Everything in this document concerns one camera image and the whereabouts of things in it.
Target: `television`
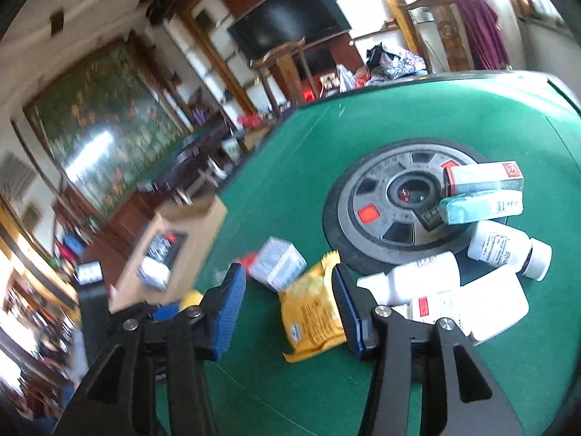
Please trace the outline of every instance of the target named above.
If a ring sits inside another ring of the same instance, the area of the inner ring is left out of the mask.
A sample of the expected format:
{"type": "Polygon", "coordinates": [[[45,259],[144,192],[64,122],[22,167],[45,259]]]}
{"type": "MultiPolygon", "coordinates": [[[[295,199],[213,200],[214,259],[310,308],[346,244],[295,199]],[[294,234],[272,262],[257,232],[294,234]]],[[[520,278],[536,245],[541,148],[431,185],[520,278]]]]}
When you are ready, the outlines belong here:
{"type": "Polygon", "coordinates": [[[328,39],[351,29],[335,0],[263,0],[229,27],[248,60],[280,44],[328,39]]]}

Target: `green felt tabletop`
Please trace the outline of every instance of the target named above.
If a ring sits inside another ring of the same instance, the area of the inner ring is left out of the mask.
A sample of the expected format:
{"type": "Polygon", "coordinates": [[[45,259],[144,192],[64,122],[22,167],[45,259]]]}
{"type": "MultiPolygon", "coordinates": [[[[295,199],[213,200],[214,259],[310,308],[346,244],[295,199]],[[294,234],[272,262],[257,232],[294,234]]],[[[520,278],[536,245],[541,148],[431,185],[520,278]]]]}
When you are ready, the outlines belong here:
{"type": "MultiPolygon", "coordinates": [[[[521,277],[528,315],[477,350],[527,434],[540,435],[570,384],[581,334],[581,124],[546,78],[401,85],[298,110],[221,194],[228,216],[198,288],[269,236],[293,242],[315,264],[329,251],[321,214],[336,178],[374,149],[420,136],[467,144],[492,161],[516,160],[525,176],[525,211],[508,224],[550,244],[553,262],[542,282],[521,277]]],[[[488,271],[475,263],[463,284],[488,271]]],[[[229,351],[206,363],[220,434],[356,435],[372,365],[346,345],[295,364],[284,360],[288,350],[277,295],[249,281],[229,351]]],[[[418,434],[420,394],[414,387],[409,434],[418,434]]],[[[167,425],[167,405],[158,402],[167,425]]]]}

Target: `floral painting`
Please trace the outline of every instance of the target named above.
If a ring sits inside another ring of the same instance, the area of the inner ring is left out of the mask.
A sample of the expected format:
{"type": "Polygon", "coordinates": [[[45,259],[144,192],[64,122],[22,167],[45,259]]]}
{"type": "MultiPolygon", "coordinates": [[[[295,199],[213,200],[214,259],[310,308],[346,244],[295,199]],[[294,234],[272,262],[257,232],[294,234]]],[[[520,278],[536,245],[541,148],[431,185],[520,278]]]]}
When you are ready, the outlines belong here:
{"type": "Polygon", "coordinates": [[[122,44],[57,79],[30,110],[68,178],[105,216],[182,135],[122,44]]]}

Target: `pill bottle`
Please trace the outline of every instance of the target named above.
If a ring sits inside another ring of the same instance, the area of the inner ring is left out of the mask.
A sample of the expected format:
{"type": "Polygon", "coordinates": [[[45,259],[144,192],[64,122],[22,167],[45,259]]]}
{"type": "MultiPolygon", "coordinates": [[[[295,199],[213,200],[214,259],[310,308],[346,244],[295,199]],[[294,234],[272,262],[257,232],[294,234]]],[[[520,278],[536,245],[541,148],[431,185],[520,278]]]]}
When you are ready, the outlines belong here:
{"type": "Polygon", "coordinates": [[[440,318],[452,318],[462,332],[469,336],[470,323],[466,320],[466,300],[463,299],[461,288],[448,290],[439,294],[414,298],[409,304],[393,307],[404,318],[426,324],[434,324],[440,318]]]}
{"type": "Polygon", "coordinates": [[[367,288],[377,304],[398,305],[460,288],[460,271],[454,254],[447,251],[394,267],[388,274],[361,277],[357,286],[367,288]]]}
{"type": "Polygon", "coordinates": [[[547,274],[553,250],[527,233],[495,221],[478,221],[468,257],[493,267],[510,265],[515,272],[541,281],[547,274]]]}

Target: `wooden chair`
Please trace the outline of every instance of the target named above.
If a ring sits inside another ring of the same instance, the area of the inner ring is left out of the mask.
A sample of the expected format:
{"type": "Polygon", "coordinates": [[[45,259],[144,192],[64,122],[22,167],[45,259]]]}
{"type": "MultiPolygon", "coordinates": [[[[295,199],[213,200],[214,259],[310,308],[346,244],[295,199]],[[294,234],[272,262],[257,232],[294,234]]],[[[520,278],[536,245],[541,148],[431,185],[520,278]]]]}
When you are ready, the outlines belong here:
{"type": "MultiPolygon", "coordinates": [[[[472,66],[460,36],[460,25],[450,6],[452,3],[454,3],[454,0],[416,0],[410,4],[399,5],[399,7],[407,11],[421,7],[430,8],[446,52],[450,72],[460,72],[470,70],[472,66]]],[[[422,38],[417,28],[415,28],[415,33],[418,39],[421,40],[422,38]]],[[[429,58],[425,62],[426,67],[429,65],[428,72],[432,73],[432,63],[429,58]]]]}
{"type": "Polygon", "coordinates": [[[313,80],[313,75],[311,74],[309,66],[307,65],[307,61],[304,58],[303,47],[304,38],[298,42],[287,42],[272,49],[266,53],[264,57],[258,60],[253,60],[251,62],[251,67],[257,69],[259,73],[260,81],[264,86],[266,95],[268,96],[268,101],[270,101],[272,109],[274,110],[277,118],[281,118],[281,109],[278,106],[278,103],[275,100],[274,95],[272,94],[272,91],[268,85],[267,70],[273,65],[277,65],[280,68],[284,80],[287,84],[288,92],[290,94],[290,103],[292,106],[305,103],[303,98],[303,87],[300,83],[298,70],[292,60],[292,56],[297,53],[298,58],[303,65],[304,71],[307,74],[307,80],[309,81],[309,85],[313,90],[313,94],[315,95],[315,98],[319,98],[318,90],[316,89],[315,81],[313,80]]]}

